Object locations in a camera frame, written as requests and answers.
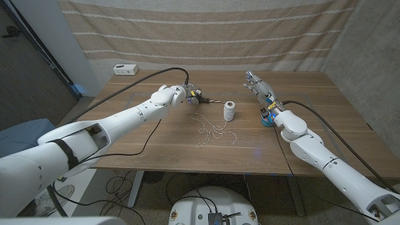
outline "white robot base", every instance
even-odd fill
[[[169,215],[169,225],[258,225],[253,205],[240,194],[218,186],[201,187],[197,190],[202,197],[212,200],[216,207],[210,200],[203,200],[198,192],[193,190],[174,204]],[[211,214],[204,201],[211,208]]]

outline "black strap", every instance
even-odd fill
[[[62,139],[55,139],[50,142],[56,143],[61,150],[64,151],[65,155],[68,157],[68,166],[69,170],[72,170],[75,166],[78,165],[78,159],[74,156],[73,150],[63,141]]]

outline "blue chair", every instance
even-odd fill
[[[56,128],[48,119],[35,119],[0,131],[0,158],[38,145],[38,139]]]

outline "blue component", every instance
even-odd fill
[[[274,125],[273,119],[271,118],[271,115],[269,115],[266,119],[263,118],[263,115],[261,115],[261,124],[266,126],[266,127],[271,127]]]

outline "gray wall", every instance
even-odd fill
[[[83,96],[97,96],[102,86],[84,57],[57,0],[12,0]]]
[[[321,71],[400,158],[400,1],[360,0]]]

